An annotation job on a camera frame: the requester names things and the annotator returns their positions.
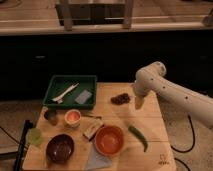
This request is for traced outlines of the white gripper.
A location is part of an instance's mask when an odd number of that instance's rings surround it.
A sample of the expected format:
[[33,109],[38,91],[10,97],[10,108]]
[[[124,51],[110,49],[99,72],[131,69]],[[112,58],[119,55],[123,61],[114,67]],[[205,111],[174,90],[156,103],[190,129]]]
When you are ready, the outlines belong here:
[[139,85],[138,83],[134,83],[132,85],[132,89],[134,94],[136,95],[135,97],[135,109],[139,110],[142,108],[144,102],[145,102],[145,97],[149,93],[149,89]]

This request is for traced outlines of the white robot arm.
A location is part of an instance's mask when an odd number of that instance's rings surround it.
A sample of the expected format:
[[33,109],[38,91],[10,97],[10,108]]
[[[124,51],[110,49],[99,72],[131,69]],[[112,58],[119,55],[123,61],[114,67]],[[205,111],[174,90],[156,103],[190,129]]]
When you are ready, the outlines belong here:
[[165,75],[166,67],[160,61],[140,68],[132,84],[137,102],[141,103],[142,99],[152,90],[167,101],[182,107],[213,131],[213,98],[168,81],[164,78]]

